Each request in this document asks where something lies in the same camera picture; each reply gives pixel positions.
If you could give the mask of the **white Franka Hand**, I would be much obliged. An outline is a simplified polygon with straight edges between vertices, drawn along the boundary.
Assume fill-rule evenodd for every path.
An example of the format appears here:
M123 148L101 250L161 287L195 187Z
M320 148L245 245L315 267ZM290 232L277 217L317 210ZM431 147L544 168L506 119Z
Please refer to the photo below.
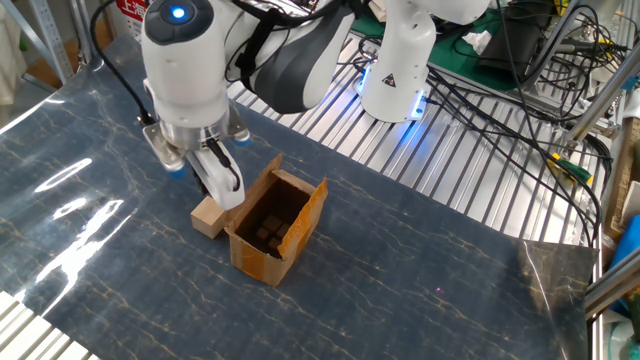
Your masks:
M239 166L227 148L219 141L213 141L223 154L223 159L204 147L198 151L188 151L186 158L196 173L196 180L204 196L211 196L223 210L231 210L245 200L244 180Z

